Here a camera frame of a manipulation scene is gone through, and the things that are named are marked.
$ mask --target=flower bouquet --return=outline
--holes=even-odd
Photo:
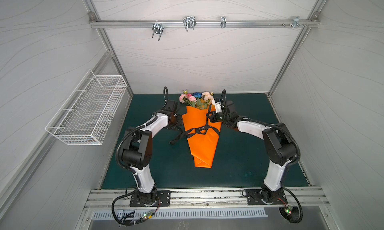
[[[191,94],[184,90],[179,97],[179,101],[197,109],[207,109],[214,99],[213,94],[213,92],[195,92]]]

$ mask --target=black strap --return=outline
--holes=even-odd
[[[202,126],[202,127],[196,127],[196,128],[191,128],[191,129],[189,129],[189,130],[187,130],[187,131],[181,133],[181,134],[178,135],[174,140],[169,141],[169,144],[170,144],[170,145],[173,145],[173,144],[175,144],[178,140],[180,140],[180,139],[182,139],[182,138],[184,138],[184,137],[186,137],[186,138],[190,138],[190,137],[194,136],[195,134],[205,135],[205,134],[208,132],[208,129],[209,129],[209,128],[211,128],[213,131],[216,132],[216,134],[217,134],[218,136],[220,136],[220,131],[219,131],[216,127],[212,127],[212,126],[209,126],[209,125],[208,125],[208,115],[209,115],[210,112],[211,112],[211,105],[209,105],[209,107],[208,107],[208,113],[206,114],[207,119],[206,119],[206,121],[205,121],[205,125],[204,125],[204,126]]]

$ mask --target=aluminum rail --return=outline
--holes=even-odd
[[[158,189],[170,190],[170,206],[161,208],[226,208],[226,207],[282,207],[283,205],[248,205],[247,198],[242,195],[243,189],[259,188],[189,188]],[[288,187],[296,195],[302,206],[330,206],[321,187]],[[83,210],[110,210],[113,199],[124,195],[125,189],[92,190]],[[296,206],[296,201],[285,192],[289,204]],[[115,209],[139,209],[129,206],[130,199],[118,200]]]
[[[319,21],[298,20],[295,27],[317,27]],[[154,23],[161,24],[164,28],[185,28],[182,20],[137,20],[137,21],[94,21],[90,22],[92,28],[152,28]],[[294,20],[226,20],[226,28],[266,28],[287,27],[291,28]],[[220,20],[196,20],[195,28],[221,28]]]

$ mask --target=dark green table surface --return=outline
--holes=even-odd
[[[169,99],[178,101],[179,96],[180,94],[170,94]],[[263,93],[227,94],[227,99],[235,103],[239,115],[268,123],[278,122]],[[163,105],[162,94],[135,94],[119,141],[127,127],[143,124],[152,117],[152,112]],[[179,113],[186,113],[184,104],[181,104]],[[152,159],[149,165],[158,188],[261,186],[268,170],[269,159],[264,142],[260,138],[222,126],[212,168],[208,169],[195,167],[186,139],[172,146],[168,143],[177,133],[164,128],[153,138]],[[290,168],[285,185],[308,186],[299,165]],[[135,186],[132,173],[118,167],[113,155],[102,188],[124,189]]]

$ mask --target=wire basket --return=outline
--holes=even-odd
[[[89,71],[93,77],[88,73],[77,87],[85,88],[75,90],[45,128],[67,145],[101,145],[127,88],[121,75]]]

